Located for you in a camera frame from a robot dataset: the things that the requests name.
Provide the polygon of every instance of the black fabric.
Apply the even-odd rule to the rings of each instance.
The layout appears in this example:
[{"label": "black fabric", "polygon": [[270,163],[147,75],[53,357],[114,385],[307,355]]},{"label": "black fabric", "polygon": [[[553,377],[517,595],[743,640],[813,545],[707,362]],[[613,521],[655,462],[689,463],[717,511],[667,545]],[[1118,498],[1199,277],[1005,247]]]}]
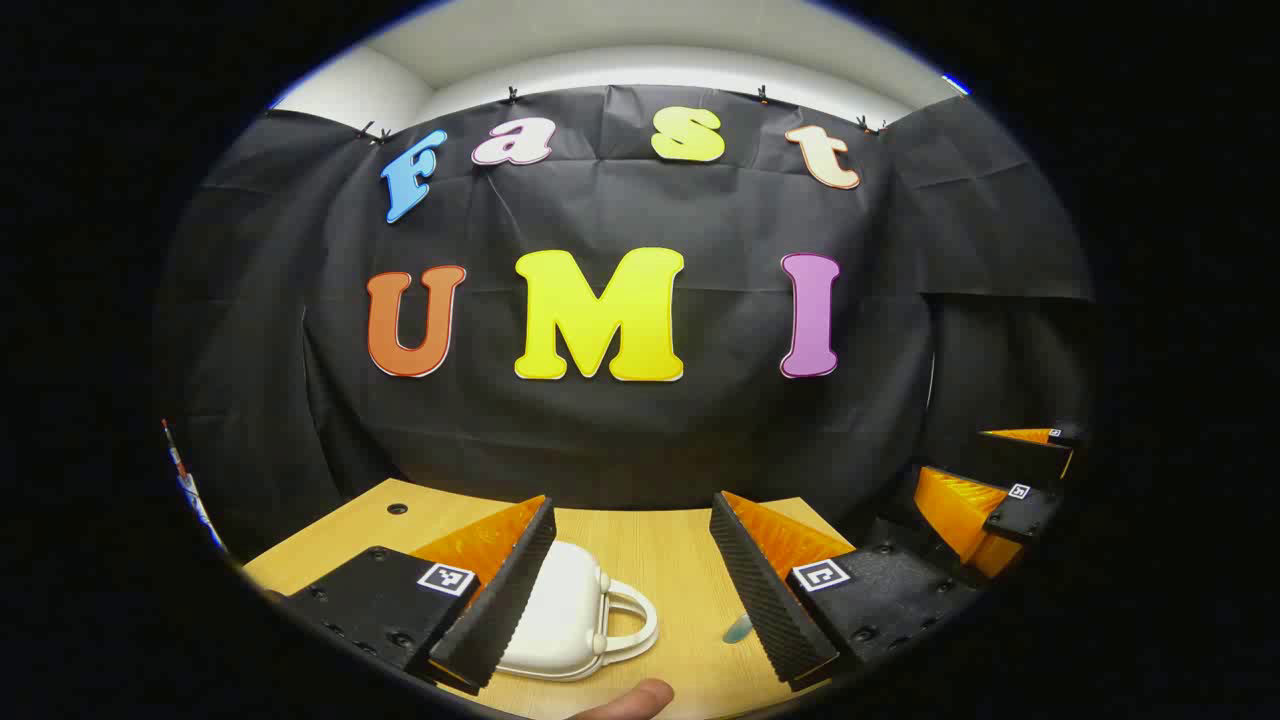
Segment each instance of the black fabric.
[{"label": "black fabric", "polygon": [[[668,105],[714,111],[724,155],[657,158],[652,118]],[[557,123],[550,158],[474,165],[489,129],[520,117]],[[856,190],[809,174],[782,137],[803,124],[847,143]],[[438,128],[448,141],[430,192],[389,225],[380,172]],[[684,378],[588,379],[572,361],[562,380],[517,378],[516,260],[567,250],[599,292],[643,246],[685,258],[672,313]],[[792,299],[778,263],[801,251],[841,265],[840,365],[787,379]],[[366,350],[366,282],[444,264],[467,270],[448,359],[425,378],[385,375]],[[840,528],[918,441],[1079,414],[1087,377],[1071,323],[1091,292],[1047,182],[966,99],[879,136],[806,108],[657,86],[481,105],[385,145],[270,113],[211,172],[178,233],[156,310],[160,392],[209,515],[242,559],[387,477],[507,501],[547,493],[566,507],[801,496]],[[401,316],[422,318],[425,304],[412,286]],[[401,342],[422,332],[404,322]],[[559,352],[570,357],[562,341]]]}]

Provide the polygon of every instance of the bag handle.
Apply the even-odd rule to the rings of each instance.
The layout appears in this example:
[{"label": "bag handle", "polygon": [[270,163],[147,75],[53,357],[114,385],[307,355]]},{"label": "bag handle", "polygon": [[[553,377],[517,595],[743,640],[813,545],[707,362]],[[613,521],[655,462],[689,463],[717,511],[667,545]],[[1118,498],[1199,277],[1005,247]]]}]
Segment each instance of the bag handle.
[{"label": "bag handle", "polygon": [[609,607],[617,607],[623,612],[644,618],[644,626],[630,635],[609,635],[604,641],[604,664],[630,660],[658,642],[658,610],[631,585],[609,579],[609,589],[605,593]]}]

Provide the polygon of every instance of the white wall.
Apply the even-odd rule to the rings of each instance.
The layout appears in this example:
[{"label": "white wall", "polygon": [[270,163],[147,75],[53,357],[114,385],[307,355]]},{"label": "white wall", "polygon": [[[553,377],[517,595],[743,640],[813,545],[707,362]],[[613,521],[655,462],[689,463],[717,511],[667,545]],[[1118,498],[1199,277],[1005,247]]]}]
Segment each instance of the white wall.
[{"label": "white wall", "polygon": [[378,136],[416,124],[431,87],[387,55],[357,45],[291,88],[275,105],[320,115]]},{"label": "white wall", "polygon": [[488,70],[436,88],[413,122],[507,97],[507,86],[521,95],[596,85],[687,85],[754,95],[765,94],[841,118],[867,117],[879,127],[911,111],[906,105],[837,77],[756,55],[705,47],[603,47],[550,55]]}]

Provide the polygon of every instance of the finger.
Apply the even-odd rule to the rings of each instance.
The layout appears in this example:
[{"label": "finger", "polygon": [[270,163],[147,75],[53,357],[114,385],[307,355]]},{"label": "finger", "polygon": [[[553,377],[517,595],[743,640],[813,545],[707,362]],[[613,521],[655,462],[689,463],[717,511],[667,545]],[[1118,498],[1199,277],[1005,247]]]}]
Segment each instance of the finger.
[{"label": "finger", "polygon": [[675,697],[676,691],[671,685],[650,678],[608,703],[584,710],[568,720],[650,720]]}]

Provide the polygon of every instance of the black backdrop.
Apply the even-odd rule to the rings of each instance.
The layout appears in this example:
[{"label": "black backdrop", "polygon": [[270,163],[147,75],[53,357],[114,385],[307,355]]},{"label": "black backdrop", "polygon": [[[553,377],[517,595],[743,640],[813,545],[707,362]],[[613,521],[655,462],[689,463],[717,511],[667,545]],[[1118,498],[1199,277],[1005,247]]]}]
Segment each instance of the black backdrop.
[{"label": "black backdrop", "polygon": [[[317,652],[237,582],[145,401],[147,309],[192,190],[282,87],[408,5],[9,10],[6,710],[449,715]],[[1226,5],[859,10],[965,82],[1078,220],[1106,439],[1055,542],[809,716],[1275,716],[1274,118],[1242,92],[1272,79],[1271,26]]]},{"label": "black backdrop", "polygon": [[[671,105],[714,111],[724,155],[659,159],[652,118]],[[550,158],[472,164],[490,128],[524,117],[557,123]],[[808,173],[783,138],[805,124],[846,141],[859,187]],[[379,174],[435,129],[449,140],[430,193],[388,224]],[[516,377],[520,256],[567,250],[599,293],[622,255],[654,245],[685,258],[680,380]],[[840,364],[826,377],[778,372],[792,316],[778,261],[791,252],[841,265]],[[389,377],[367,355],[365,283],[436,265],[467,270],[449,355],[425,378]],[[244,560],[387,477],[596,509],[799,495],[840,527],[920,443],[945,461],[964,432],[1084,419],[1089,297],[1047,181],[963,97],[881,135],[778,100],[660,86],[492,102],[385,143],[271,111],[179,225],[157,300],[157,397],[215,528]],[[404,347],[422,340],[425,302],[422,288],[402,301]],[[931,384],[938,402],[925,414]]]}]

